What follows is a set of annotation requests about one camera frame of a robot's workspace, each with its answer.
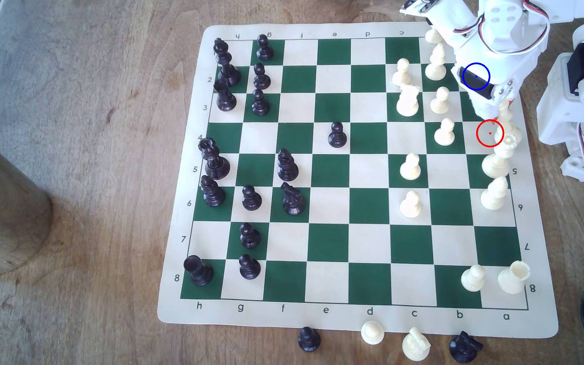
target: black chess piece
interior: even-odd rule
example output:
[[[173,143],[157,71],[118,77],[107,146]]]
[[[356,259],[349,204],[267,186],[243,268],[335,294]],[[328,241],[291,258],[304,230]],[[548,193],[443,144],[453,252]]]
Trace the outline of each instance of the black chess piece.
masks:
[[[261,61],[271,60],[274,56],[274,50],[269,46],[269,40],[267,39],[267,36],[261,34],[255,40],[258,42],[258,50],[255,52],[255,55],[258,57],[258,59]]]
[[[254,65],[254,87],[259,90],[264,90],[271,85],[272,80],[265,74],[265,67],[258,62]]]
[[[202,158],[206,160],[204,171],[214,180],[226,177],[231,170],[229,161],[220,156],[220,149],[215,145],[213,138],[202,138],[197,148],[202,153]]]
[[[283,181],[292,181],[298,176],[298,166],[294,157],[287,149],[281,148],[278,153],[278,177]]]
[[[332,130],[329,134],[328,144],[335,148],[344,147],[346,144],[346,133],[344,133],[344,125],[340,121],[332,123],[330,126]]]
[[[244,248],[256,248],[260,243],[260,232],[258,232],[251,224],[243,223],[240,225],[240,244]]]
[[[251,185],[243,187],[243,206],[248,211],[255,211],[263,203],[263,198],[255,190]]]
[[[231,94],[224,79],[215,80],[213,88],[217,92],[217,100],[215,101],[215,104],[218,109],[223,112],[229,112],[236,107],[236,97]]]
[[[218,186],[217,182],[213,178],[206,175],[202,175],[200,179],[200,186],[202,192],[204,193],[204,202],[208,206],[219,206],[224,203],[226,199],[226,194],[224,190]]]
[[[238,263],[240,264],[240,275],[247,280],[253,280],[260,274],[260,264],[247,253],[238,258]]]
[[[207,285],[213,278],[213,268],[194,254],[184,260],[184,270],[197,286]]]
[[[283,210],[291,216],[303,213],[306,209],[306,199],[301,191],[288,183],[281,185],[283,189]]]
[[[213,46],[215,51],[215,62],[220,65],[220,72],[217,73],[218,79],[224,79],[226,84],[230,87],[240,82],[240,71],[231,63],[231,53],[229,53],[229,45],[220,38],[215,38]]]
[[[454,336],[450,341],[450,355],[457,362],[467,364],[477,357],[477,352],[483,349],[483,345],[468,335],[465,331],[461,331],[458,336]]]
[[[319,333],[310,327],[304,327],[296,339],[298,346],[305,352],[312,352],[319,348],[321,337]]]
[[[263,91],[255,89],[252,93],[254,103],[252,104],[252,112],[257,116],[264,116],[269,112],[269,102],[265,100]]]

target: chess mat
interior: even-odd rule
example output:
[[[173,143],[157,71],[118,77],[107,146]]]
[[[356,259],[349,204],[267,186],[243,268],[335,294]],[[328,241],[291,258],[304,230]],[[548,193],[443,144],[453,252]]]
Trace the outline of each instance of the chess mat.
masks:
[[[358,331],[375,319],[386,331],[546,338],[556,334],[556,305],[528,141],[511,157],[509,191],[498,211],[480,203],[491,182],[481,168],[492,149],[480,144],[477,117],[468,95],[450,73],[446,46],[443,80],[424,76],[434,45],[426,23],[213,26],[202,38],[182,151],[171,230],[160,285],[158,316],[169,323],[303,327]],[[267,34],[274,57],[256,58],[255,38]],[[230,87],[237,106],[215,106],[219,68],[213,39],[229,45],[241,72]],[[411,117],[396,112],[400,88],[391,83],[400,58],[410,61],[411,83],[420,87],[420,108]],[[265,64],[271,110],[252,113],[256,62]],[[449,110],[429,108],[436,89],[450,90]],[[511,120],[525,133],[521,102]],[[443,118],[454,120],[452,145],[434,142]],[[330,124],[341,121],[348,136],[330,147]],[[496,125],[483,123],[479,136],[494,144]],[[205,162],[197,148],[215,139],[231,164],[218,180],[226,192],[208,207],[199,178]],[[299,167],[290,184],[307,201],[302,214],[282,209],[276,153],[288,149]],[[408,153],[420,157],[416,180],[400,176]],[[242,207],[241,188],[253,185],[263,204]],[[418,217],[401,215],[410,190],[420,195]],[[255,249],[240,244],[239,226],[251,223],[262,235]],[[249,253],[261,274],[248,281],[238,257]],[[183,267],[196,254],[214,269],[206,286],[194,286]],[[497,275],[515,260],[531,267],[525,289],[502,292]],[[464,270],[486,269],[479,292],[461,286]]]

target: white pawn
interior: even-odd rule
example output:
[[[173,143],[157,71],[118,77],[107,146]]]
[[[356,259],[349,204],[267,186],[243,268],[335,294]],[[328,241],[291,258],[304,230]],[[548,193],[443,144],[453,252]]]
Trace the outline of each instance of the white pawn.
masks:
[[[434,47],[432,55],[430,56],[430,64],[425,68],[425,76],[428,79],[438,81],[445,77],[445,47],[442,43],[439,43]]]
[[[400,212],[407,218],[416,218],[420,214],[420,197],[418,193],[410,190],[405,199],[400,203]]]
[[[377,345],[384,338],[384,328],[376,321],[364,323],[361,330],[362,340],[369,345]]]
[[[454,121],[445,118],[441,121],[441,128],[434,132],[434,141],[440,145],[451,145],[454,142]]]
[[[407,72],[409,67],[410,61],[408,59],[401,58],[398,60],[398,70],[394,72],[393,76],[391,76],[391,82],[397,87],[409,85],[411,79],[410,74]]]
[[[478,292],[482,289],[484,275],[486,275],[486,270],[483,267],[472,265],[461,275],[461,285],[469,292]]]
[[[504,205],[508,181],[506,176],[501,176],[488,184],[488,188],[482,192],[482,205],[490,211],[496,211]]]
[[[402,352],[411,361],[423,361],[430,353],[430,342],[418,328],[412,327],[409,335],[402,340]]]
[[[499,287],[508,294],[518,294],[524,288],[524,281],[531,276],[531,268],[523,261],[514,261],[497,277]]]
[[[410,153],[405,158],[405,162],[400,165],[400,176],[405,180],[416,180],[420,176],[420,158],[415,153]]]
[[[430,102],[430,109],[434,114],[447,113],[450,108],[448,96],[450,96],[450,90],[448,88],[440,87],[436,89],[436,97]]]

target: red circle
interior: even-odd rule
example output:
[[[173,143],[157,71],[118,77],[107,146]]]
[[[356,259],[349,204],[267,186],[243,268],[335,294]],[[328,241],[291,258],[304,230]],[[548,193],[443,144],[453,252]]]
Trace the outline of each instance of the red circle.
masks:
[[[499,139],[499,142],[497,142],[497,143],[496,143],[496,144],[494,144],[494,145],[487,145],[487,144],[484,144],[484,143],[482,142],[482,140],[479,138],[479,128],[481,128],[482,124],[484,124],[484,123],[485,123],[485,122],[487,122],[487,121],[491,121],[491,122],[493,122],[493,123],[497,123],[497,124],[499,124],[499,127],[501,127],[501,129],[502,129],[502,137]],[[494,119],[486,119],[485,121],[483,121],[483,122],[479,123],[479,125],[477,126],[477,133],[476,133],[476,134],[477,134],[477,141],[479,141],[479,143],[481,143],[481,144],[482,144],[483,146],[485,146],[485,147],[494,147],[494,146],[496,146],[496,145],[499,145],[500,143],[502,143],[502,141],[504,140],[504,133],[505,133],[505,132],[504,132],[504,126],[502,126],[502,124],[501,124],[500,122],[498,122],[497,120],[494,120]]]

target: wood grain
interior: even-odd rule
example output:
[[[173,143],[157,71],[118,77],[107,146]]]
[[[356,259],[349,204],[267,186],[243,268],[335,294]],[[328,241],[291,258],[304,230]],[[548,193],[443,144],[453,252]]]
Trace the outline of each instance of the wood grain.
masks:
[[[0,152],[54,204],[47,245],[0,277],[0,363],[410,363],[402,334],[377,346],[322,331],[160,323],[156,303],[199,42],[213,24],[409,20],[388,0],[4,0]],[[537,139],[535,106],[582,21],[554,25],[522,89],[559,334],[482,338],[477,363],[584,364],[584,183],[564,146]],[[452,364],[446,336],[424,363]]]

